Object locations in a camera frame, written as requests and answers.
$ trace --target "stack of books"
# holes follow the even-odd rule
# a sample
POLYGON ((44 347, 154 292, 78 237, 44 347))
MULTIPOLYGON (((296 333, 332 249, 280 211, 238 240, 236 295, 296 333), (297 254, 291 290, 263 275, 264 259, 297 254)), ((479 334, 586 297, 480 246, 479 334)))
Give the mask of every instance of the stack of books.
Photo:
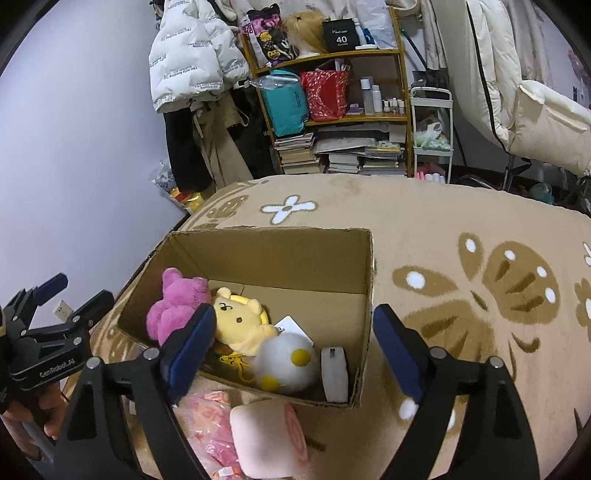
POLYGON ((394 175, 404 177, 407 174, 404 161, 404 148, 393 142, 377 142, 368 147, 360 156, 361 175, 394 175))
POLYGON ((360 175, 393 175, 405 177, 407 174, 406 163, 403 161, 379 160, 366 158, 359 169, 360 175))
POLYGON ((357 173, 359 170, 357 153, 349 153, 348 150, 343 150, 339 153, 330 153, 328 158, 329 173, 357 173))
POLYGON ((313 145, 313 132, 275 140, 283 171, 287 174, 324 173, 320 157, 312 152, 313 145))

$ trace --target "white bottle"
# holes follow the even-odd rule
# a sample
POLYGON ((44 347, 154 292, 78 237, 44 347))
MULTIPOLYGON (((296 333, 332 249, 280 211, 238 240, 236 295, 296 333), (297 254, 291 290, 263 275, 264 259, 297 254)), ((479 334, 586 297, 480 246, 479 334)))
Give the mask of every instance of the white bottle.
POLYGON ((382 92, 379 91, 379 85, 371 87, 371 95, 374 98, 374 111, 381 113, 384 111, 382 108, 382 92))
POLYGON ((365 34, 363 33, 363 28, 361 28, 359 18, 354 18, 353 23, 355 24, 355 31, 359 37, 359 45, 367 45, 367 42, 365 41, 365 34))
POLYGON ((365 115, 374 114, 374 98, 371 91, 369 79, 361 79, 361 93, 363 94, 363 108, 365 115))

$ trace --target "pink plastic bag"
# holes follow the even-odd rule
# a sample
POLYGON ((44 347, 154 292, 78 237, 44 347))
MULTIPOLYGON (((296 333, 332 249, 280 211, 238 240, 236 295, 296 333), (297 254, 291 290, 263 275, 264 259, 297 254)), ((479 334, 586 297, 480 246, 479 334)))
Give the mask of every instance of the pink plastic bag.
POLYGON ((211 478, 243 478, 230 429, 230 396, 227 392, 187 395, 174 413, 193 452, 211 478))

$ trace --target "cardboard box flap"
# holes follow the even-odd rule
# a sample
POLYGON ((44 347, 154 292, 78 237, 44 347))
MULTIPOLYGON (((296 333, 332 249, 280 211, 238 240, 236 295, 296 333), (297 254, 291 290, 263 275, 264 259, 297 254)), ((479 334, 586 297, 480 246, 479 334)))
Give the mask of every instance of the cardboard box flap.
POLYGON ((293 290, 368 293, 367 230, 232 228, 173 234, 206 278, 293 290))

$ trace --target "electrical outlet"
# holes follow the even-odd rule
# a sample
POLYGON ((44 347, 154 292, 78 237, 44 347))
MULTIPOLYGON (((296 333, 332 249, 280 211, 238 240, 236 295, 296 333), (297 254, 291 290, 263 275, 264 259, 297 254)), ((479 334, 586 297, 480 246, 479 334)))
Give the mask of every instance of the electrical outlet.
POLYGON ((63 300, 60 300, 59 305, 53 310, 54 315, 62 322, 65 322, 73 312, 74 310, 63 300))

